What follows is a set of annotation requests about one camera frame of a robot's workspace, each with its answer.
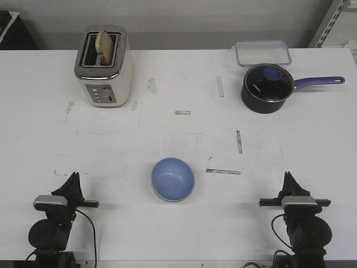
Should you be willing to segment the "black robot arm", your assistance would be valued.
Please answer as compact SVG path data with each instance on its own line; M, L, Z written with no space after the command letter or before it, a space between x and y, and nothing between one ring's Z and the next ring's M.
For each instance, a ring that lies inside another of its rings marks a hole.
M330 226L317 217L328 199L315 199L303 189L289 171L276 198L261 198L261 207L281 207L293 255L274 254L273 267L325 267L326 246L332 239Z
M31 267L80 267L73 252L67 251L71 228L79 207L97 208L97 200L86 200L80 186L80 175L73 172L68 180L50 195L39 195L33 207L45 212L46 218L36 222L28 233L28 241L35 250L34 261L25 259Z

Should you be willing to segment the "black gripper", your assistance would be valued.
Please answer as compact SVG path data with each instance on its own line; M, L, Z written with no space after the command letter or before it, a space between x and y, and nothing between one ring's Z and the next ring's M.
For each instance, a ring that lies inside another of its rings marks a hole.
M83 193L80 185L80 175L77 172L73 172L68 180L57 190L51 192L51 195L57 196L73 196L75 192L76 198L67 199L67 206L64 208L54 209L46 212L48 219L54 221L60 226L70 227L76 218L76 210L78 207L97 208L99 202L97 200L86 200L83 197Z
M286 196L310 196L310 192L302 188L288 171L284 174L282 190L278 193L278 198L260 198L260 207L281 207L281 200ZM313 218L322 212L323 207L331 204L329 199L315 199L317 206L292 205L284 210L284 214L290 221L302 221L303 219Z

